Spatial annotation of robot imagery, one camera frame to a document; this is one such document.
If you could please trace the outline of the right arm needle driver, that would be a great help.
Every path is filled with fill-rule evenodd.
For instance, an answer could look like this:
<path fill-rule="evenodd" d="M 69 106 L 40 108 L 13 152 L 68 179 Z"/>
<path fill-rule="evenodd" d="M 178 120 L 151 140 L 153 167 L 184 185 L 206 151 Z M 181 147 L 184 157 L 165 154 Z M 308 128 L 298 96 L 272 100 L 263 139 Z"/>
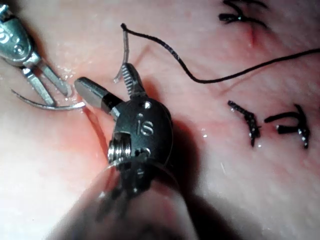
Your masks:
<path fill-rule="evenodd" d="M 173 125 L 169 110 L 152 98 L 132 98 L 119 106 L 108 162 L 137 157 L 166 165 L 173 147 Z"/>

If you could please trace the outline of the left arm needle driver jaw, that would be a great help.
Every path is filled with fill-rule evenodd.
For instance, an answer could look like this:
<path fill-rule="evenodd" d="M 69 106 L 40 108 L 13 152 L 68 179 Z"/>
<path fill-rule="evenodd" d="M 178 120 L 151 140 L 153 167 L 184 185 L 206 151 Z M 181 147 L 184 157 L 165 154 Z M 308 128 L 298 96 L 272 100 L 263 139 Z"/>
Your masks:
<path fill-rule="evenodd" d="M 44 84 L 41 80 L 29 69 L 29 68 L 22 68 L 22 74 L 26 77 L 28 82 L 31 84 L 33 89 L 38 93 L 38 95 L 42 98 L 42 100 L 48 106 L 55 106 L 56 102 L 53 97 L 50 95 Z"/>
<path fill-rule="evenodd" d="M 62 80 L 46 63 L 39 63 L 37 67 L 42 71 L 44 76 L 65 96 L 70 97 L 72 94 L 71 86 Z"/>

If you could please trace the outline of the right arm needle driver jaw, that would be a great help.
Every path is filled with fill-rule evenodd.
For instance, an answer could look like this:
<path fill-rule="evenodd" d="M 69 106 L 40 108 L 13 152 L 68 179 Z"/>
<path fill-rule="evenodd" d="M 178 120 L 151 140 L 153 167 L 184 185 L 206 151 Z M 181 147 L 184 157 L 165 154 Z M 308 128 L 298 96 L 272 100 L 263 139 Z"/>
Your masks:
<path fill-rule="evenodd" d="M 123 101 L 98 83 L 87 77 L 80 77 L 74 82 L 74 87 L 90 106 L 106 113 L 119 113 L 118 107 Z"/>
<path fill-rule="evenodd" d="M 147 96 L 140 75 L 131 63 L 123 63 L 121 66 L 121 72 L 128 95 L 131 99 L 133 97 Z"/>

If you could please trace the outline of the left arm needle driver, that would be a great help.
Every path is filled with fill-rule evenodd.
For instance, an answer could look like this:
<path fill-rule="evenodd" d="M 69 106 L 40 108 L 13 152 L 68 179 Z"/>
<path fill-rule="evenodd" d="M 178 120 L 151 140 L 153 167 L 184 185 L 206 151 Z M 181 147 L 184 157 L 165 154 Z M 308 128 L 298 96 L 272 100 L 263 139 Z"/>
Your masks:
<path fill-rule="evenodd" d="M 42 61 L 33 38 L 7 4 L 0 6 L 0 57 L 19 68 L 34 68 Z"/>

